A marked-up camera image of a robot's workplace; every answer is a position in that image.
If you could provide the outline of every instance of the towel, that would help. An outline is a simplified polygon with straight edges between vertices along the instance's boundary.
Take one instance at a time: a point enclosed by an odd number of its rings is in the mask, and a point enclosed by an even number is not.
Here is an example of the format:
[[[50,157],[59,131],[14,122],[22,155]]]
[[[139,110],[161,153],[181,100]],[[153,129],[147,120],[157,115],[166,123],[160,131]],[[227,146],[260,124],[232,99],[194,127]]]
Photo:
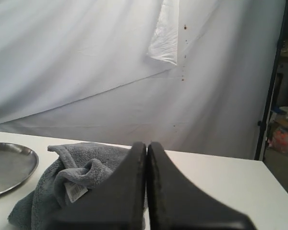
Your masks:
[[[8,217],[8,221],[21,230],[42,229],[50,215],[71,203],[65,183],[94,189],[111,175],[129,150],[78,143],[49,146],[48,151],[56,152],[59,158],[45,170],[35,190],[17,202]]]

